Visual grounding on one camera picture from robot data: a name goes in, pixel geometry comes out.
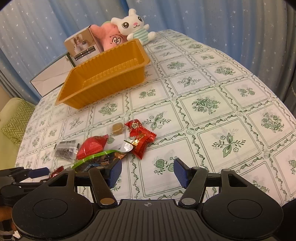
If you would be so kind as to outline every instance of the red packet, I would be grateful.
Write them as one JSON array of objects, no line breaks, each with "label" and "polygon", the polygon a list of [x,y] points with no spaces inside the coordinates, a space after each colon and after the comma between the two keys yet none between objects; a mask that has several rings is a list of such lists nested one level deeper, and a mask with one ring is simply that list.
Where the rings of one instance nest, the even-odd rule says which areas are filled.
[{"label": "red packet", "polygon": [[55,169],[49,176],[49,178],[53,178],[55,177],[56,175],[58,175],[61,171],[64,170],[64,167],[63,166],[60,166],[59,168]]},{"label": "red packet", "polygon": [[130,137],[136,137],[132,142],[134,147],[131,152],[138,158],[142,159],[147,144],[155,140],[156,134],[144,128],[141,122],[137,119],[131,120],[125,123],[125,125],[130,130]]},{"label": "red packet", "polygon": [[83,142],[83,144],[81,145],[76,159],[81,160],[87,156],[103,151],[108,137],[108,135],[104,135],[87,138],[85,142]]}]

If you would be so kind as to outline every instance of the blue curtain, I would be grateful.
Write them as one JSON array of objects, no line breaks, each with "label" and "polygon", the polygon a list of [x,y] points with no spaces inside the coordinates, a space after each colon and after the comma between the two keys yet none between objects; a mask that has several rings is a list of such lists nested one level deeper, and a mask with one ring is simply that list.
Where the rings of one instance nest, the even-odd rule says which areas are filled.
[{"label": "blue curtain", "polygon": [[287,41],[287,5],[283,0],[127,3],[150,25],[150,31],[170,28],[219,49],[258,76],[280,98],[285,96],[291,79],[286,83],[281,79]]},{"label": "blue curtain", "polygon": [[29,81],[66,52],[64,40],[88,25],[123,18],[126,8],[121,0],[13,0],[0,12],[0,48],[9,60],[0,71],[14,88],[25,87],[20,97],[36,103],[40,95]]},{"label": "blue curtain", "polygon": [[90,24],[123,18],[128,8],[137,10],[150,31],[174,29],[217,48],[281,99],[286,95],[292,75],[282,76],[293,73],[287,58],[294,38],[287,38],[283,0],[13,0],[0,13],[0,47],[37,94],[29,81],[66,51],[67,37]]}]

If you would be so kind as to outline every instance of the screw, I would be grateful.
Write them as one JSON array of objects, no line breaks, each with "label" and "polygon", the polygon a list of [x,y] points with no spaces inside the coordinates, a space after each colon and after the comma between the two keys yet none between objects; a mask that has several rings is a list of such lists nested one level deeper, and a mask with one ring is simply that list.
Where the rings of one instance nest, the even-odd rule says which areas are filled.
[{"label": "screw", "polygon": [[105,197],[103,199],[100,200],[100,203],[102,203],[103,205],[111,205],[113,203],[115,203],[114,199],[113,198],[109,198],[109,197]]},{"label": "screw", "polygon": [[183,198],[181,200],[181,203],[183,203],[184,205],[193,205],[195,203],[195,200],[193,198],[187,197],[187,198]]}]

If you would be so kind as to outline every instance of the tablecloth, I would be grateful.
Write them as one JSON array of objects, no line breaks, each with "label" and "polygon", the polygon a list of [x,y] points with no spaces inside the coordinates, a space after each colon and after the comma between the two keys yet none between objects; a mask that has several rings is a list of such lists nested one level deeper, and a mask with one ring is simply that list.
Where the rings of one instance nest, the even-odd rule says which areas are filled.
[{"label": "tablecloth", "polygon": [[[142,160],[123,159],[112,189],[117,200],[179,199],[175,157],[210,172],[230,168],[280,205],[295,197],[296,121],[265,84],[223,52],[173,30],[160,31],[145,50],[151,62],[140,85],[79,110],[54,105],[60,88],[43,97],[16,166],[70,167],[51,156],[56,141],[104,135],[114,123],[139,119],[157,138]],[[106,149],[128,137],[128,130],[110,136]],[[207,188],[205,200],[217,191]],[[79,192],[91,199],[89,189]]]}]

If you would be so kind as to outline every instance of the green cushion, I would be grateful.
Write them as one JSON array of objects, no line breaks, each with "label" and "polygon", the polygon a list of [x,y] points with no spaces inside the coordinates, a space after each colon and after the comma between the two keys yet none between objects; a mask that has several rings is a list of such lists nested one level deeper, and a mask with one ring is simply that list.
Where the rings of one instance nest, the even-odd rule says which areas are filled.
[{"label": "green cushion", "polygon": [[22,101],[15,114],[2,127],[1,132],[13,143],[20,146],[27,124],[34,112],[34,108],[26,101]]}]

